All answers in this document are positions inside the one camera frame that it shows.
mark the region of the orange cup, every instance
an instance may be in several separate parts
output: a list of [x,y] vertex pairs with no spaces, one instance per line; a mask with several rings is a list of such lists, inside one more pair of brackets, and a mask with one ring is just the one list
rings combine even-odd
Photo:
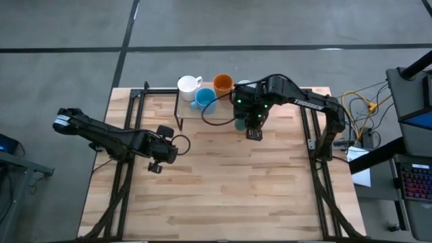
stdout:
[[228,74],[217,74],[213,79],[213,89],[217,97],[229,93],[234,87],[234,81]]

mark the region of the metal bracket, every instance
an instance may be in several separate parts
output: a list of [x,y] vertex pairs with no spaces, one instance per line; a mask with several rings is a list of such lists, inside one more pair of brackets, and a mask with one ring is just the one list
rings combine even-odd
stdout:
[[142,94],[142,89],[132,89],[130,90],[130,99],[135,99],[136,97],[139,97]]
[[[316,139],[308,139],[308,148],[309,149],[315,149],[316,147]],[[331,149],[332,150],[338,150],[338,151],[344,151],[346,149],[348,149],[348,147],[350,146],[350,143],[346,140],[334,140],[333,144],[331,144]]]
[[148,84],[148,82],[147,81],[144,82],[144,90],[142,92],[144,94],[148,93],[149,92],[149,88],[150,88],[150,85]]

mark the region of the white paper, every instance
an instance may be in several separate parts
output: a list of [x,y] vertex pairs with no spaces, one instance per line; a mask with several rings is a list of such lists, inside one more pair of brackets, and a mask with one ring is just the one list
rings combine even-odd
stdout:
[[[346,157],[348,159],[348,162],[351,162],[353,159],[357,159],[367,153],[369,153],[369,151],[361,148],[354,148],[353,146],[351,146],[350,148],[348,148],[348,154],[346,155]],[[365,169],[363,171],[355,173],[354,175],[352,175],[352,181],[357,185],[371,187],[371,170]]]

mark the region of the mug handle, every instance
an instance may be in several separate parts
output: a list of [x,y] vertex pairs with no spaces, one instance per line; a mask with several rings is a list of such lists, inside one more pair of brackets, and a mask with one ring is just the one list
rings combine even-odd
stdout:
[[201,87],[201,84],[203,84],[203,77],[199,76],[196,78],[196,87]]
[[194,109],[194,110],[199,110],[200,109],[200,107],[198,106],[198,104],[196,103],[196,101],[191,102],[190,108]]

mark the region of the white mug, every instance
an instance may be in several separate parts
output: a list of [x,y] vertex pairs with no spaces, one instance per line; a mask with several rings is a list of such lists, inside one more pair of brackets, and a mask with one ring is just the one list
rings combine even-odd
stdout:
[[193,101],[196,91],[201,87],[203,78],[193,76],[183,76],[177,82],[177,87],[180,91],[180,96],[185,101]]

